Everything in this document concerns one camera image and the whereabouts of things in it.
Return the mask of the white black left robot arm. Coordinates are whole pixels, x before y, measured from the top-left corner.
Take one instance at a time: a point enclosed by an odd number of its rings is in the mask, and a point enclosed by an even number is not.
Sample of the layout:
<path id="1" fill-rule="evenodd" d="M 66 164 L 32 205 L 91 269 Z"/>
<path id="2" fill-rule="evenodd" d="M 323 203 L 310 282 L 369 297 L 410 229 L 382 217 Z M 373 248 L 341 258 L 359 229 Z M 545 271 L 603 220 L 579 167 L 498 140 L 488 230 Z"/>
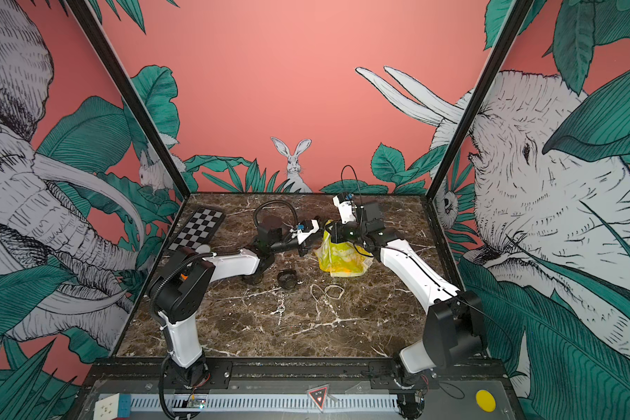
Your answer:
<path id="1" fill-rule="evenodd" d="M 269 218 L 257 226 L 253 240 L 234 253 L 203 253 L 187 247 L 178 250 L 148 291 L 150 316 L 164 334 L 171 361 L 181 369 L 192 369 L 205 361 L 196 313 L 211 283 L 240 276 L 257 278 L 275 262 L 276 254 L 296 250 L 303 256 L 309 250 L 307 241 L 319 231 L 318 220 L 297 222 L 284 232 Z"/>

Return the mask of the yellow green patterned towel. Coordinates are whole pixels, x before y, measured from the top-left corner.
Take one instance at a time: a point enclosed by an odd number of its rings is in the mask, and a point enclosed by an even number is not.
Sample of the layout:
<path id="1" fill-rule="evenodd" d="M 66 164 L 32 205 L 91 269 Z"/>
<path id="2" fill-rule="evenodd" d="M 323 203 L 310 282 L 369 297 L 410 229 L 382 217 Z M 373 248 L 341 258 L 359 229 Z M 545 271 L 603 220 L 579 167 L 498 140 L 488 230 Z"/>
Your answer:
<path id="1" fill-rule="evenodd" d="M 315 250 L 318 265 L 333 278 L 362 276 L 373 264 L 373 256 L 359 244 L 360 236 L 353 223 L 328 220 L 321 245 Z"/>

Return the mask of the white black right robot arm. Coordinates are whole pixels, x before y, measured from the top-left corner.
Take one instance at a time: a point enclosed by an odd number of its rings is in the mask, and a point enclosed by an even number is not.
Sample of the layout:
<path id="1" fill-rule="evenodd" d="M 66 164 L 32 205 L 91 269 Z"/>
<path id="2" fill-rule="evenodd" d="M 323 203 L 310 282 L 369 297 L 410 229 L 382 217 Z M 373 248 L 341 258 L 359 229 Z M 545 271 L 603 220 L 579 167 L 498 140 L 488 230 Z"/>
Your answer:
<path id="1" fill-rule="evenodd" d="M 357 204 L 352 194 L 338 194 L 332 202 L 339 220 L 325 227 L 331 241 L 360 245 L 402 280 L 426 312 L 422 338 L 399 353 L 406 373 L 449 368 L 487 349 L 478 295 L 463 292 L 434 271 L 403 234 L 385 225 L 377 202 Z"/>

